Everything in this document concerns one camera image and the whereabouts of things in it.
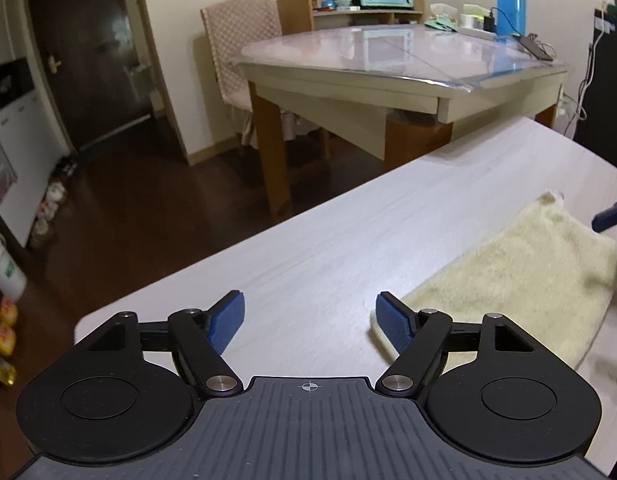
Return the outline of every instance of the wooden tabletop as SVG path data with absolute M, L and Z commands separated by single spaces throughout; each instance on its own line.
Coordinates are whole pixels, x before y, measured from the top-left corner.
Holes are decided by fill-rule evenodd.
M 76 339 L 122 310 L 165 320 L 236 288 L 246 320 L 224 358 L 245 384 L 258 375 L 374 383 L 387 367 L 368 336 L 376 295 L 404 296 L 546 189 L 562 191 L 565 207 L 590 224 L 617 201 L 617 169 L 528 119 L 498 123 L 84 317 Z M 607 235 L 617 240 L 617 227 Z M 174 370 L 169 354 L 146 357 Z M 588 457 L 608 473 L 617 458 L 617 381 L 602 361 L 617 369 L 617 302 L 579 369 L 603 404 Z

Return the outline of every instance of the dark wooden door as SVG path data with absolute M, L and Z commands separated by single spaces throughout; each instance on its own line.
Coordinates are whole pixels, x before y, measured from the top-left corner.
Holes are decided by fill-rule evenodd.
M 50 88 L 76 148 L 150 112 L 125 72 L 138 58 L 124 0 L 29 0 L 29 7 Z

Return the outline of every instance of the wooden chair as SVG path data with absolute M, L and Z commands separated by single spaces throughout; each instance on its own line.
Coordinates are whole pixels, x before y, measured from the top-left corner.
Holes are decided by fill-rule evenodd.
M 282 35 L 282 26 L 275 0 L 227 0 L 202 9 L 208 40 L 224 103 L 247 112 L 241 128 L 242 144 L 256 147 L 256 132 L 252 123 L 253 105 L 248 81 L 232 60 L 243 47 L 254 41 L 269 40 Z M 313 123 L 282 112 L 284 139 L 294 139 L 318 129 Z M 329 134 L 320 129 L 322 150 L 330 153 Z

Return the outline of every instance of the yellow towel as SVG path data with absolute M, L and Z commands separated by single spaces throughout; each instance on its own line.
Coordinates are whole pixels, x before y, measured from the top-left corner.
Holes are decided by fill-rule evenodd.
M 573 218 L 547 192 L 512 224 L 462 254 L 402 301 L 436 308 L 458 322 L 500 312 L 575 368 L 584 358 L 617 283 L 617 244 Z M 371 314 L 371 329 L 393 360 L 397 351 Z M 449 354 L 450 370 L 475 358 Z

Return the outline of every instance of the blue water bottle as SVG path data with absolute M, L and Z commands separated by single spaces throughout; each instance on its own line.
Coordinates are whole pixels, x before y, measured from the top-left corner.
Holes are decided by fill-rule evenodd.
M 497 35 L 511 36 L 519 33 L 525 36 L 526 0 L 497 0 L 497 7 L 500 9 L 497 12 Z

